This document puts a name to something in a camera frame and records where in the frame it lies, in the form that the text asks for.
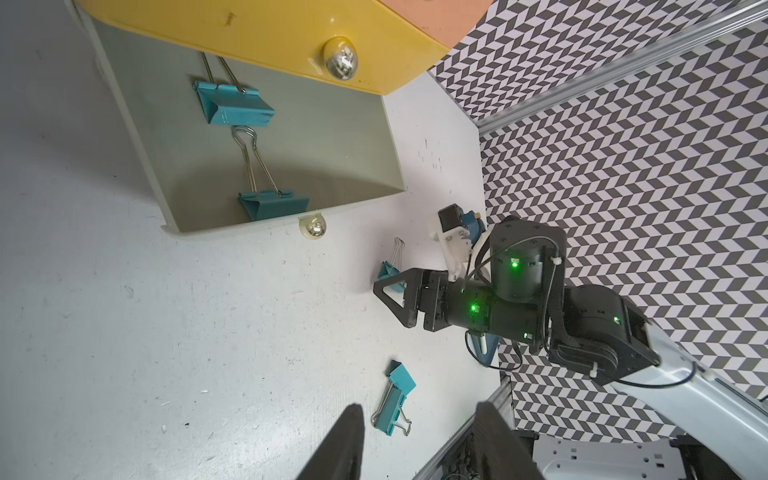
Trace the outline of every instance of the metal frame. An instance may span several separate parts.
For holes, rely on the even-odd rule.
[[[658,65],[672,57],[689,52],[725,34],[733,33],[750,23],[768,18],[768,0],[747,0],[714,15],[704,22],[685,28],[674,35],[633,51],[599,68],[571,79],[564,84],[535,95],[504,109],[476,124],[480,135],[506,127],[548,108],[576,98],[607,84]]]
[[[545,478],[581,480],[680,480],[686,478],[680,450],[669,439],[645,443],[579,442],[540,435],[533,461]]]
[[[513,411],[511,405],[512,383],[508,377],[506,381],[502,382],[496,391],[493,392],[490,397],[488,397],[487,401],[492,403],[493,406],[499,411],[507,426],[510,429],[514,429],[515,420],[512,417]],[[460,441],[464,439],[466,433],[474,424],[475,414],[473,413],[472,416],[469,417],[469,420],[467,420],[466,423],[462,425],[462,427],[455,434],[453,434],[451,439],[448,440],[446,444],[437,451],[437,453],[435,453],[435,456],[429,459],[426,465],[424,465],[422,469],[419,470],[419,473],[413,477],[413,480],[430,480],[434,478],[436,472],[438,472],[441,468],[440,462],[442,462],[443,458],[448,454],[448,452],[451,451],[454,446],[456,446]],[[440,475],[437,475],[437,478],[442,478],[442,472],[440,472]]]

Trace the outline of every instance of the white table surface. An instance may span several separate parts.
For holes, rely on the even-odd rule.
[[[366,424],[362,477],[411,478],[498,387],[461,329],[405,329],[371,292],[395,236],[404,267],[443,268],[426,217],[485,212],[477,130],[428,75],[386,99],[404,194],[317,241],[179,240],[65,7],[3,9],[0,478],[294,478],[391,359],[413,430]]]

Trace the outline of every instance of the binder clip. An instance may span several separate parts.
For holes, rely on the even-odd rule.
[[[398,275],[402,268],[402,249],[406,247],[406,242],[402,241],[398,237],[395,237],[395,250],[392,252],[392,259],[389,262],[382,262],[382,268],[379,271],[377,280],[390,278],[391,276]],[[389,285],[392,290],[403,293],[406,291],[406,282],[398,282]]]
[[[406,400],[406,396],[416,387],[416,383],[403,364],[394,360],[390,365],[387,377],[389,378],[389,388],[384,396],[384,400],[379,405],[379,410],[371,417],[371,423],[389,436],[392,436],[395,427],[402,429],[406,436],[408,436],[411,432],[412,422],[402,412],[402,404]],[[396,423],[401,415],[402,419],[408,424],[408,428]]]

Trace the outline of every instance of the checkered wall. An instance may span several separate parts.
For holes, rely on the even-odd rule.
[[[768,23],[481,138],[489,223],[568,233],[571,285],[629,296],[703,364],[768,394]],[[513,361],[510,347],[502,360]],[[641,402],[525,355],[520,429],[648,441]]]
[[[497,0],[431,72],[477,121],[736,3]]]

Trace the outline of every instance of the drawer handle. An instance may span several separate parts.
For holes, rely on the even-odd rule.
[[[339,80],[349,80],[357,72],[357,50],[347,37],[334,37],[323,46],[326,68]]]
[[[299,219],[299,230],[310,240],[317,240],[326,233],[326,219],[318,212],[309,217]]]

